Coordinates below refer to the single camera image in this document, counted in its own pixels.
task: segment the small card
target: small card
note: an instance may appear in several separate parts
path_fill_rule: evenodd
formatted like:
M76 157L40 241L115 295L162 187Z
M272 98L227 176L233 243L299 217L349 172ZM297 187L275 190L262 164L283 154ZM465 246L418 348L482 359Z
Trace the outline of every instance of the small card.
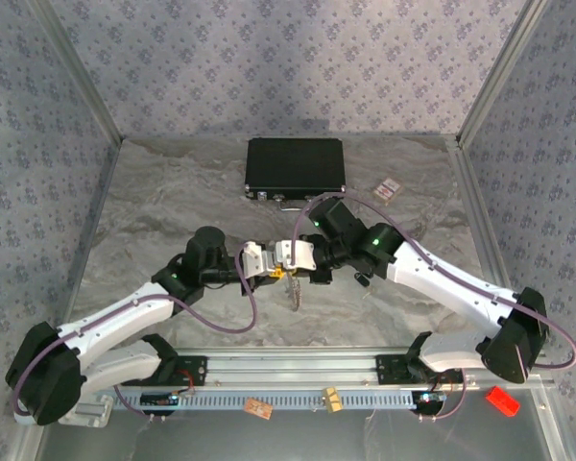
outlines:
M273 412L273 406L264 401L249 398L246 400L243 410L246 413L257 416L258 418L269 420L271 418L271 413Z
M399 193L403 186L392 178L387 178L378 187L373 190L373 195L387 205L396 194Z

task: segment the black case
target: black case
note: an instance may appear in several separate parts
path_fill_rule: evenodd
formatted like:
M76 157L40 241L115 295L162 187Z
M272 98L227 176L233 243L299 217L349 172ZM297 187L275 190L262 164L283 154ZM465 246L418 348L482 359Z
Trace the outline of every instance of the black case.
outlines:
M246 196L253 200L307 200L346 190L344 148L339 139L251 139Z

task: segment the marble surface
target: marble surface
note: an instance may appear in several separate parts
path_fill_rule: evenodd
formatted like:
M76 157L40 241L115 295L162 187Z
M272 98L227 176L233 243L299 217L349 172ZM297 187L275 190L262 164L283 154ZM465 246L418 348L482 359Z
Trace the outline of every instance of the marble surface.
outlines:
M348 188L374 200L387 177L403 190L387 206L428 250L481 277L464 207L444 140L423 137L345 137ZM125 141L87 262L71 319L130 294L185 248L205 225L222 229L230 253L249 239L288 238L297 217L275 203L244 197L246 138ZM375 215L349 205L372 225ZM302 231L313 232L306 223ZM293 311L285 280L255 292L259 321L250 332L215 332L187 314L147 328L174 347L407 346L421 331L451 331L470 324L414 290L376 279L369 289L353 270L334 273L330 286L301 282L302 305ZM238 285L206 290L194 307L227 327L246 325L251 308Z

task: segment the patterned wall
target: patterned wall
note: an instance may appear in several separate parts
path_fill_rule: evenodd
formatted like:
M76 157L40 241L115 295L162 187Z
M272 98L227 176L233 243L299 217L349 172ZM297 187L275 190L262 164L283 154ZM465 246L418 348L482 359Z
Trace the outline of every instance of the patterned wall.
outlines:
M468 151L514 286L576 338L576 0L551 0ZM557 383L576 434L576 367Z
M5 372L27 329L68 303L108 146L25 1L0 1L0 459Z
M52 0L125 137L457 133L524 0Z

